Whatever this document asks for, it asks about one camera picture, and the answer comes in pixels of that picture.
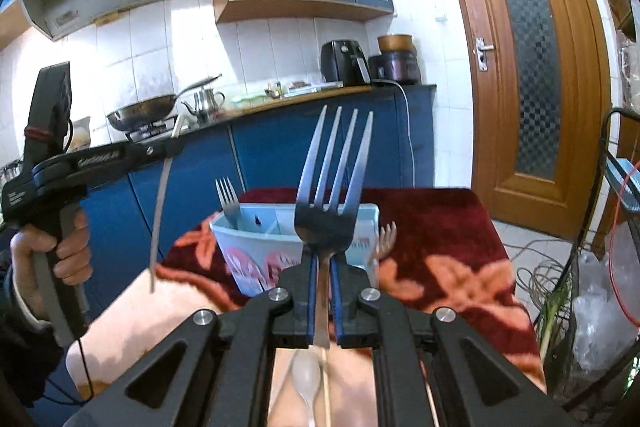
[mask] plastic bag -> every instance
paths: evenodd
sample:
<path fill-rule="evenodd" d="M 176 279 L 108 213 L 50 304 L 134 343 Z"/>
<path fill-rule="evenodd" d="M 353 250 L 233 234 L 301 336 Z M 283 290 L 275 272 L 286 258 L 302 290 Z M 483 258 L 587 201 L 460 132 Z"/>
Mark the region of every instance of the plastic bag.
<path fill-rule="evenodd" d="M 640 303 L 640 269 L 628 225 L 616 227 L 615 234 L 616 287 L 626 298 L 635 296 Z M 584 371 L 608 369 L 638 336 L 638 328 L 625 317 L 612 291 L 608 262 L 608 254 L 598 261 L 590 251 L 578 259 L 580 290 L 573 302 L 576 321 L 573 351 Z"/>

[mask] red tablecloth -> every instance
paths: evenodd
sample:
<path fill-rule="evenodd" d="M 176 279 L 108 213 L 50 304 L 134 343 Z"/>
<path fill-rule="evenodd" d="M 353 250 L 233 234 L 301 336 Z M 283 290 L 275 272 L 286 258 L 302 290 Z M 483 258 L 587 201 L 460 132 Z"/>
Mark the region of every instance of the red tablecloth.
<path fill-rule="evenodd" d="M 294 188 L 278 188 L 251 190 L 240 200 L 293 203 L 295 197 Z M 461 188 L 370 188 L 362 203 L 377 204 L 380 225 L 398 226 L 396 246 L 380 264 L 380 288 L 414 309 L 455 309 L 544 391 L 529 315 L 514 298 L 511 263 L 478 197 Z M 247 297 L 225 265 L 209 220 L 178 239 L 156 273 L 193 284 L 230 311 Z"/>

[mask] tiled floor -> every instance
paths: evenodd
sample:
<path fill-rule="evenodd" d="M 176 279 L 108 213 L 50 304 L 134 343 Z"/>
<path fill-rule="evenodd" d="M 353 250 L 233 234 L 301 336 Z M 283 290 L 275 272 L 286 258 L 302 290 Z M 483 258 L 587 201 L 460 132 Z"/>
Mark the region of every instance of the tiled floor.
<path fill-rule="evenodd" d="M 571 243 L 569 241 L 561 241 L 550 235 L 540 232 L 534 232 L 529 229 L 521 229 L 514 225 L 508 225 L 501 221 L 494 221 L 495 230 L 502 240 L 505 250 L 513 264 L 513 270 L 523 279 L 525 284 L 529 283 L 530 275 L 525 271 L 533 270 L 543 261 L 548 261 L 543 254 L 553 258 L 561 266 L 564 266 L 569 259 L 571 252 Z M 523 247 L 529 245 L 529 248 L 523 250 Z M 532 319 L 538 316 L 538 309 L 533 305 L 529 295 L 522 288 L 516 286 L 516 297 L 527 305 L 529 315 Z"/>

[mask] finger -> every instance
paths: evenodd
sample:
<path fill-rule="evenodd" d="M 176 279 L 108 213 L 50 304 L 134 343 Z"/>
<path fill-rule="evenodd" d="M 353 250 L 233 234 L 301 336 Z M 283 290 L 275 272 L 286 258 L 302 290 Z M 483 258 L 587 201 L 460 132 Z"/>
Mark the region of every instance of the finger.
<path fill-rule="evenodd" d="M 89 219 L 86 217 L 86 213 L 82 208 L 76 212 L 74 218 L 74 226 L 76 229 L 85 229 L 89 225 Z"/>
<path fill-rule="evenodd" d="M 74 230 L 69 237 L 63 239 L 58 245 L 58 248 L 56 249 L 58 257 L 60 257 L 60 259 L 64 259 L 70 255 L 78 253 L 82 248 L 89 244 L 89 236 L 89 229 Z"/>
<path fill-rule="evenodd" d="M 53 250 L 57 244 L 55 237 L 50 236 L 33 225 L 26 225 L 11 240 L 11 251 L 14 255 L 27 256 L 37 252 Z"/>
<path fill-rule="evenodd" d="M 65 277 L 62 281 L 69 286 L 75 286 L 76 284 L 82 284 L 86 280 L 91 277 L 91 274 L 94 272 L 94 269 L 91 265 L 87 265 L 82 268 L 80 271 L 70 275 L 69 277 Z"/>
<path fill-rule="evenodd" d="M 65 279 L 87 266 L 90 259 L 91 251 L 88 248 L 82 248 L 78 253 L 70 255 L 62 261 L 58 261 L 53 267 L 53 273 L 59 279 Z"/>

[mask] metal bolt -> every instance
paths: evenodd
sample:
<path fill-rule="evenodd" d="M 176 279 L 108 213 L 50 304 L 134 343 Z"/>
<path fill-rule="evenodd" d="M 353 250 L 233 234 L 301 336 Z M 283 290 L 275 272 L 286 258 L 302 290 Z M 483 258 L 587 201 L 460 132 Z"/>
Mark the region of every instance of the metal bolt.
<path fill-rule="evenodd" d="M 206 326 L 213 320 L 213 312 L 209 310 L 198 310 L 193 314 L 193 322 L 199 326 Z"/>
<path fill-rule="evenodd" d="M 284 299 L 286 299 L 287 297 L 289 297 L 289 292 L 286 291 L 286 289 L 284 288 L 275 287 L 273 290 L 269 291 L 269 298 L 272 301 L 275 301 L 275 302 L 284 301 Z"/>
<path fill-rule="evenodd" d="M 360 292 L 360 297 L 368 302 L 377 301 L 380 299 L 380 290 L 376 288 L 364 288 L 364 290 Z"/>
<path fill-rule="evenodd" d="M 436 310 L 436 318 L 440 322 L 453 322 L 456 318 L 456 312 L 451 308 L 438 308 Z"/>

